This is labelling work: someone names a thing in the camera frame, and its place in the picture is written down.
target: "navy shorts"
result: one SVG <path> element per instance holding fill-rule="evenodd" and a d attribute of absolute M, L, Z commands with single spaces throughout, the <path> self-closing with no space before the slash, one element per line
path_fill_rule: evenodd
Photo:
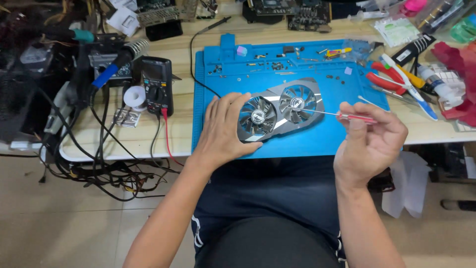
<path fill-rule="evenodd" d="M 238 220 L 283 217 L 324 234 L 340 260 L 334 156 L 234 160 L 217 169 L 192 217 L 195 252 Z"/>

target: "man's right hand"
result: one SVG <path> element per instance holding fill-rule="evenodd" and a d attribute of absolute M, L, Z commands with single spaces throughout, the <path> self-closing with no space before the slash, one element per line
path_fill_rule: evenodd
<path fill-rule="evenodd" d="M 366 188 L 368 181 L 392 164 L 408 135 L 407 127 L 392 113 L 371 104 L 340 104 L 341 113 L 368 114 L 378 121 L 367 126 L 360 119 L 340 120 L 347 131 L 346 139 L 334 159 L 336 186 Z"/>

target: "red cloth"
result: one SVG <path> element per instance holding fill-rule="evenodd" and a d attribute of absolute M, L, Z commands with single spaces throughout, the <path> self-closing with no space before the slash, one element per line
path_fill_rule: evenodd
<path fill-rule="evenodd" d="M 476 52 L 470 49 L 452 48 L 444 42 L 436 43 L 431 52 L 449 70 L 457 71 L 466 85 L 464 102 L 441 114 L 446 119 L 459 119 L 476 127 Z"/>

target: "red pliers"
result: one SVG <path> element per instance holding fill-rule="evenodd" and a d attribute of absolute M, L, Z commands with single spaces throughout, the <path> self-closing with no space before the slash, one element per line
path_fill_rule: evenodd
<path fill-rule="evenodd" d="M 370 67 L 374 70 L 377 70 L 379 72 L 382 72 L 382 73 L 386 74 L 393 81 L 395 81 L 399 84 L 403 84 L 403 85 L 405 84 L 405 81 L 403 81 L 403 78 L 393 68 L 386 69 L 385 66 L 383 66 L 383 64 L 380 63 L 380 62 L 374 62 L 374 63 L 372 63 L 372 65 Z M 402 95 L 403 93 L 405 93 L 405 91 L 407 91 L 407 89 L 402 87 L 401 85 L 386 81 L 386 80 L 378 77 L 373 72 L 368 72 L 365 77 L 367 77 L 372 83 L 376 84 L 377 86 L 383 87 L 387 90 L 395 91 L 395 93 L 397 93 L 398 95 Z"/>

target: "fan center cap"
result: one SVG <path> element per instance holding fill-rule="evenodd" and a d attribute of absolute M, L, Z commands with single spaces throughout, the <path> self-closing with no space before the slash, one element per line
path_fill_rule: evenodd
<path fill-rule="evenodd" d="M 251 113 L 251 121 L 255 124 L 262 124 L 265 121 L 265 112 L 262 110 L 254 110 Z"/>
<path fill-rule="evenodd" d="M 300 109 L 304 108 L 304 100 L 298 97 L 293 98 L 289 106 L 291 106 L 294 111 L 299 111 Z"/>

